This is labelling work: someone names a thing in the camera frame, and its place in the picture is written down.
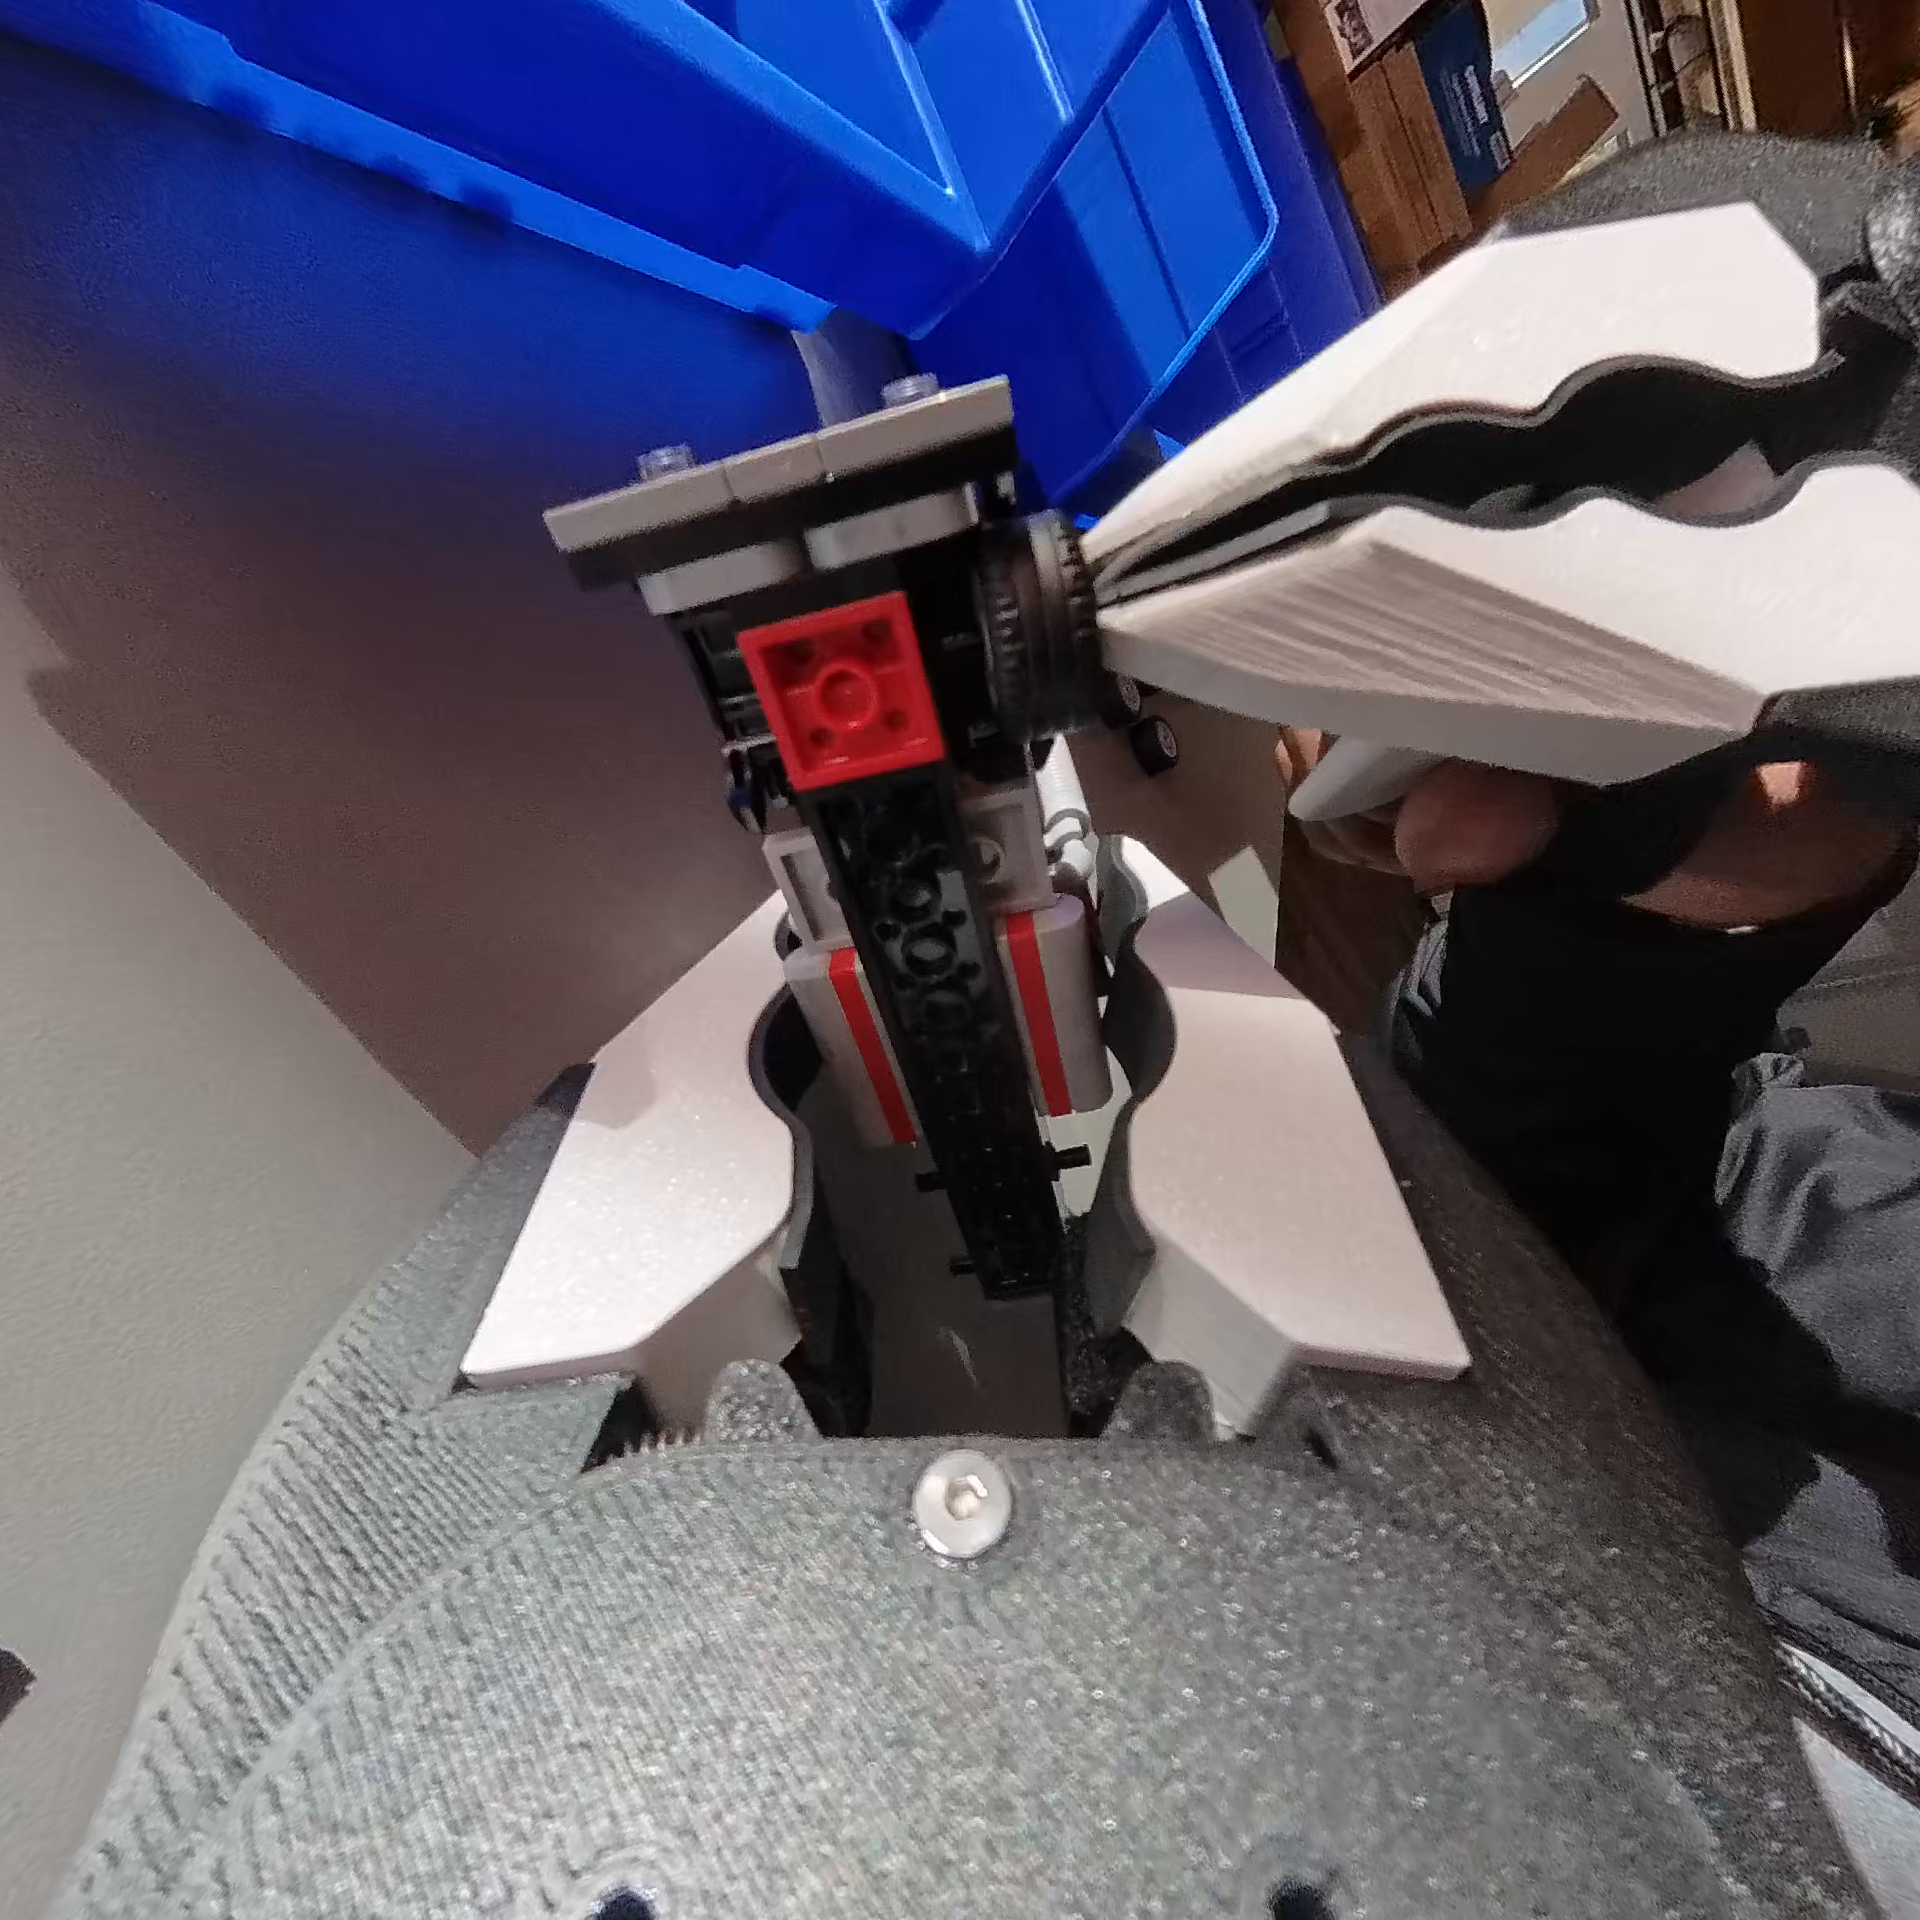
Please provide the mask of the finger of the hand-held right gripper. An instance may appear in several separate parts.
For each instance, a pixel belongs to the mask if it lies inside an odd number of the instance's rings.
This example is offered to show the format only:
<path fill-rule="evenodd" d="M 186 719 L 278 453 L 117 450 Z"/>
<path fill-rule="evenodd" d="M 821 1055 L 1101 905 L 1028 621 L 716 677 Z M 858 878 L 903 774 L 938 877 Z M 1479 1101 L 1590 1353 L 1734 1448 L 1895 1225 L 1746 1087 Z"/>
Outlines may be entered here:
<path fill-rule="evenodd" d="M 1818 282 L 1749 203 L 1489 238 L 1219 422 L 1089 536 L 1121 573 L 1432 413 L 1527 418 L 1613 365 L 1817 365 Z"/>
<path fill-rule="evenodd" d="M 1236 714 L 1622 785 L 1916 680 L 1916 487 L 1799 474 L 1756 520 L 1595 496 L 1491 528 L 1388 508 L 1101 616 L 1121 673 Z"/>

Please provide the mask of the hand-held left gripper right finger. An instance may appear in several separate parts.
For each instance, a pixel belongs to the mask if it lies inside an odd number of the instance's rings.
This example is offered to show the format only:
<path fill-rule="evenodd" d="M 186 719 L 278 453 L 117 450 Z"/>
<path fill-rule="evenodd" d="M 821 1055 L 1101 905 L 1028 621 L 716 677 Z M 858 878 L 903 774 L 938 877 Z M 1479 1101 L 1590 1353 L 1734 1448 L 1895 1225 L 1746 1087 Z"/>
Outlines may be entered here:
<path fill-rule="evenodd" d="M 1098 1336 L 1192 1369 L 1219 1436 L 1257 1436 L 1300 1372 L 1469 1369 L 1336 1027 L 1146 843 L 1098 902 L 1127 1099 L 1091 1202 Z"/>

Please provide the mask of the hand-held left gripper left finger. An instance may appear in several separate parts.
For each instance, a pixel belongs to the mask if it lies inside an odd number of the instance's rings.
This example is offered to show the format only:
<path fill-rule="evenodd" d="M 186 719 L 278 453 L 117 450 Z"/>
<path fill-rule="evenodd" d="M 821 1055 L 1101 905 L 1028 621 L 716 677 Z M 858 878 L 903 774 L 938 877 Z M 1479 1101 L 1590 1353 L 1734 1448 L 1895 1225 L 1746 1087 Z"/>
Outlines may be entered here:
<path fill-rule="evenodd" d="M 621 1379 L 658 1421 L 698 1423 L 725 1365 L 801 1341 L 773 1268 L 798 1149 L 748 1071 L 780 911 L 763 898 L 596 1055 L 464 1353 L 472 1389 Z"/>

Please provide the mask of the black toy wheel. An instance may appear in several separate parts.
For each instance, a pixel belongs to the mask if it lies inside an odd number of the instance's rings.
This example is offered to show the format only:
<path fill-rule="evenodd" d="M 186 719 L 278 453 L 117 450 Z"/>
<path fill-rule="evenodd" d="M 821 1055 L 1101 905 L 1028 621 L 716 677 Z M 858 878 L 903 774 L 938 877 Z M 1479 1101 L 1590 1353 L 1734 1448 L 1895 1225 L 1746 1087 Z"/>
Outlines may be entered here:
<path fill-rule="evenodd" d="M 1026 749 L 1093 726 L 1110 673 L 1091 567 L 1069 516 L 1045 511 L 990 526 L 972 583 L 996 730 Z"/>

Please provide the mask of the toy brick vehicle model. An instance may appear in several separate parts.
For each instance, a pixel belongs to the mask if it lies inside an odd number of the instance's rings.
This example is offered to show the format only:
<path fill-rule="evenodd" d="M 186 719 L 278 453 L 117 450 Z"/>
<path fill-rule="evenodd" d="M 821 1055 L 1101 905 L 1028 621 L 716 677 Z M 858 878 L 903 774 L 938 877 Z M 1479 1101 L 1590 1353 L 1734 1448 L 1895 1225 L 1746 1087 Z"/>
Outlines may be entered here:
<path fill-rule="evenodd" d="M 992 1300 L 1069 1289 L 1069 1146 L 1115 1094 L 1091 878 L 1047 838 L 1065 735 L 996 730 L 975 552 L 1019 514 L 1006 380 L 896 382 L 721 460 L 665 448 L 543 526 L 679 640 L 792 924 L 785 978 L 872 1143 L 920 1146 Z"/>

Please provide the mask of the grey desk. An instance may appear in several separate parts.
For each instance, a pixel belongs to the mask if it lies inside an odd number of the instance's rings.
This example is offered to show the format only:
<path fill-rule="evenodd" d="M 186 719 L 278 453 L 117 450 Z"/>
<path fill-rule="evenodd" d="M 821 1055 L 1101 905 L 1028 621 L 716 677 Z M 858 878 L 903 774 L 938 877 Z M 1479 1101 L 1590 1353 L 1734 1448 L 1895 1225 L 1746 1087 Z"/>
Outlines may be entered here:
<path fill-rule="evenodd" d="M 472 1154 L 771 892 L 543 514 L 798 341 L 5 36 L 5 1575 L 144 1663 Z"/>

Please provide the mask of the person's right hand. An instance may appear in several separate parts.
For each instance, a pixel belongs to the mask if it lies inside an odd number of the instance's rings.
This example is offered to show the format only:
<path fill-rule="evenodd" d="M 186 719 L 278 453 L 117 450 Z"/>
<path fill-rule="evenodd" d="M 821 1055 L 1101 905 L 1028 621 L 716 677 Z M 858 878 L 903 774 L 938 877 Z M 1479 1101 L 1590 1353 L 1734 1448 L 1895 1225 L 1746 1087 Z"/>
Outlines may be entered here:
<path fill-rule="evenodd" d="M 1560 804 L 1543 778 L 1447 760 L 1414 780 L 1393 852 L 1422 889 L 1519 877 L 1548 852 Z M 1694 849 L 1627 902 L 1700 932 L 1759 932 L 1896 892 L 1916 830 L 1844 800 L 1810 760 L 1746 771 Z"/>

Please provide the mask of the blue printed carton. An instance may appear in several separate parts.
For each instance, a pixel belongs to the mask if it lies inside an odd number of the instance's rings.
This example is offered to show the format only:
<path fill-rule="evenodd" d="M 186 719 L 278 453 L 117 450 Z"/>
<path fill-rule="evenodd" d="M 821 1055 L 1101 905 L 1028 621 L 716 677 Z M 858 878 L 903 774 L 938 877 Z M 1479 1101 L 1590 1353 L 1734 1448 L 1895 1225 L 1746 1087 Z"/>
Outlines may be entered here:
<path fill-rule="evenodd" d="M 1438 50 L 1438 110 L 1462 195 L 1486 195 L 1512 168 L 1496 42 L 1484 5 L 1454 5 Z"/>

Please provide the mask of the person's dark jacket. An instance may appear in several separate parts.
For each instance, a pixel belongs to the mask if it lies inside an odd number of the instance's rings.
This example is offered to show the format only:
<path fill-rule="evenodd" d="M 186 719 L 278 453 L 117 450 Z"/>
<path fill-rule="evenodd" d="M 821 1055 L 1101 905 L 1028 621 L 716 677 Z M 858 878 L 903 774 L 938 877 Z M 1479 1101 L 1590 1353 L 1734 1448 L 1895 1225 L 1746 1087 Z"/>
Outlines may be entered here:
<path fill-rule="evenodd" d="M 1772 1634 L 1915 1729 L 1916 1094 L 1781 1046 L 1908 877 L 1753 932 L 1462 889 L 1386 1040 L 1660 1389 Z"/>

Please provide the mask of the blue plastic bin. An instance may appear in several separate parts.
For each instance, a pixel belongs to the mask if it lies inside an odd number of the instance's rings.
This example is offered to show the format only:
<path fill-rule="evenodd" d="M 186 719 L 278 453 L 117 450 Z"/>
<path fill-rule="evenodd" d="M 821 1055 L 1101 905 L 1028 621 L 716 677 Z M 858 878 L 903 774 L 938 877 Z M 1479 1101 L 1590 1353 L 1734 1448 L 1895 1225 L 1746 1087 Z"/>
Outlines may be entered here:
<path fill-rule="evenodd" d="M 1243 102 L 1192 36 L 1146 42 L 996 265 L 924 338 L 798 335 L 821 418 L 896 374 L 1004 376 L 1028 508 L 1098 514 L 1375 308 L 1300 91 Z"/>
<path fill-rule="evenodd" d="M 996 265 L 1140 50 L 1199 5 L 5 5 L 149 86 L 333 102 L 694 256 L 731 303 L 909 341 Z"/>

